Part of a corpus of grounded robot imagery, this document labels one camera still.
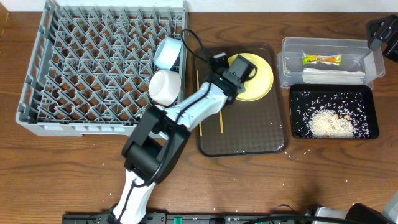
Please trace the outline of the white paper napkin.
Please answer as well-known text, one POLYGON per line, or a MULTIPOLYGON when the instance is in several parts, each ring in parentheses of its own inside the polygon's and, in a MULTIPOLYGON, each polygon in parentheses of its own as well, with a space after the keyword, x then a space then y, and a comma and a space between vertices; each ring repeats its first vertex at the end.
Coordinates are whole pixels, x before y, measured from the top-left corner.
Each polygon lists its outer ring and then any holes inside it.
POLYGON ((364 77, 365 73, 361 71, 348 72, 304 68, 302 72, 303 81, 308 84, 361 85, 364 77))

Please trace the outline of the green orange snack wrapper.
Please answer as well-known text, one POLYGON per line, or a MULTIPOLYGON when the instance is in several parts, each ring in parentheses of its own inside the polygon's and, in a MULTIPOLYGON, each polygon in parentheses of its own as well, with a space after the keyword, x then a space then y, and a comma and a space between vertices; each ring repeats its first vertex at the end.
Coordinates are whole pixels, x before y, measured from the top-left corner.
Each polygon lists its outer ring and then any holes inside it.
POLYGON ((327 65, 342 65, 343 55, 312 55, 312 54, 303 54, 302 55, 302 63, 306 64, 316 64, 316 63, 324 63, 327 65))

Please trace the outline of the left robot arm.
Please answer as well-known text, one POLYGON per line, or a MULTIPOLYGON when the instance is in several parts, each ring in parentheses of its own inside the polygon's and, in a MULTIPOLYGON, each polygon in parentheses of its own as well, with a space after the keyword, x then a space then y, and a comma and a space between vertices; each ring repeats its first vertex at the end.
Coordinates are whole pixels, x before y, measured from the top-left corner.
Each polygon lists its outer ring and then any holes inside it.
POLYGON ((144 113, 122 149, 126 183, 108 223, 139 223, 144 218, 154 187, 175 167, 191 131, 232 104, 256 74, 257 67, 211 72, 200 89, 180 104, 152 106, 144 113))

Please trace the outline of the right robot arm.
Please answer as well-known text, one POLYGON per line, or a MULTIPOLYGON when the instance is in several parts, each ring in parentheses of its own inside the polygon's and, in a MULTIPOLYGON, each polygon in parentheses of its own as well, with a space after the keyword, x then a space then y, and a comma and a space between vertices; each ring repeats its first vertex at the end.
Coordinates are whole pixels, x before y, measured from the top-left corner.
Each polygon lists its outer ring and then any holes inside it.
MULTIPOLYGON (((397 16, 390 16, 381 19, 371 20, 366 25, 368 48, 376 50, 382 44, 386 44, 383 56, 397 62, 397 16)), ((345 217, 342 212, 327 209, 329 215, 323 217, 321 209, 317 210, 314 216, 308 216, 308 223, 397 223, 397 195, 384 207, 382 212, 373 210, 361 203, 353 205, 345 217)))

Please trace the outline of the light blue bowl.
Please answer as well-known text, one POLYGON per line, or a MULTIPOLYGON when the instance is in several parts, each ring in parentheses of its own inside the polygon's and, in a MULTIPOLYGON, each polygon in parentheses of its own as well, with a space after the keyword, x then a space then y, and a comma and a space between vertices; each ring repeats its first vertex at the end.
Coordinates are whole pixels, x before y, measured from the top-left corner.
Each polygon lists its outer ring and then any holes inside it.
POLYGON ((180 50, 182 48, 182 41, 171 37, 163 39, 154 56, 154 63, 159 69, 170 70, 177 61, 180 50))

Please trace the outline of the leftover rice food waste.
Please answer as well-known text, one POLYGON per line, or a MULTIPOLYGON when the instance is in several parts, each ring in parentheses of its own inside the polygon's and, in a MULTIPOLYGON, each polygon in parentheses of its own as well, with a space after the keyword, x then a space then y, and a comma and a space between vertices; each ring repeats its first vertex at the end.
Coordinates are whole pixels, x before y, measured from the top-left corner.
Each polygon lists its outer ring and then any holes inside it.
POLYGON ((359 93, 291 94, 292 131, 298 138, 366 139, 370 130, 359 93))

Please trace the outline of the yellow round plate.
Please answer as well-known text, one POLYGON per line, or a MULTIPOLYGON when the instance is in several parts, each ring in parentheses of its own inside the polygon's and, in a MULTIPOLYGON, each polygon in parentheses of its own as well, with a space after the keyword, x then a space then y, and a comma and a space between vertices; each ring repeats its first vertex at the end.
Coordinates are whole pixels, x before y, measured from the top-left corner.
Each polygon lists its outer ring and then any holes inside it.
POLYGON ((245 92, 237 95, 239 101, 256 101, 265 96, 272 88, 274 74, 271 66, 262 57, 251 53, 240 53, 257 67, 254 78, 244 82, 245 92))

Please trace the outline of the white round bowl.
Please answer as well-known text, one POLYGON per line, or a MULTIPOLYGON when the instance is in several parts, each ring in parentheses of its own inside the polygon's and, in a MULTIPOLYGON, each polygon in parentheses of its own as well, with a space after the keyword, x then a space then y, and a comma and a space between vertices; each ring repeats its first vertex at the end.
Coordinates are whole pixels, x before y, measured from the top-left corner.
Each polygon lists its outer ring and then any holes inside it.
POLYGON ((157 71, 149 83, 149 96, 158 104, 170 106, 181 89, 179 73, 170 70, 157 71))

